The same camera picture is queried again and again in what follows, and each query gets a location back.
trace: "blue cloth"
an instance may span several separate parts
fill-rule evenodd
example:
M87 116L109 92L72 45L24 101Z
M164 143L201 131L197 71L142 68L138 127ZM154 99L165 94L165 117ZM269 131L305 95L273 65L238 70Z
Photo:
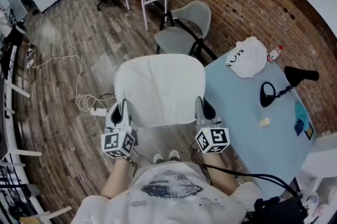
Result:
M308 113L305 107L300 102L295 103L295 114L298 120L303 121L303 129L308 130L309 128Z

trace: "wooden floor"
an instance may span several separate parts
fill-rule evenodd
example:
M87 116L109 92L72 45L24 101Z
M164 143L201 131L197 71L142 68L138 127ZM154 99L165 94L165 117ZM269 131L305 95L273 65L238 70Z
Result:
M140 3L129 0L128 12L124 0L118 6L107 3L96 10L96 0L62 0L45 14L29 15L28 36L38 47L40 65L52 57L78 55L83 60L83 72L78 93L96 97L114 93L114 75L125 61L155 54L154 34L158 31L161 12L154 6L147 9L148 29ZM20 51L19 65L24 65ZM41 190L39 199L51 212L72 206L73 210L55 219L55 223L70 223L81 201L99 194L113 169L114 161L101 152L104 119L81 112L75 104L76 80L80 71L77 58L51 61L24 71L17 70L17 84L31 98L16 95L15 110L26 150L42 151L42 157L26 157L26 173ZM114 101L107 102L112 106ZM155 153L165 157L172 149L190 160L189 146L195 136L193 125L139 129L137 152L152 160ZM133 152L138 166L149 163ZM242 170L242 165L229 148L224 160L229 167Z

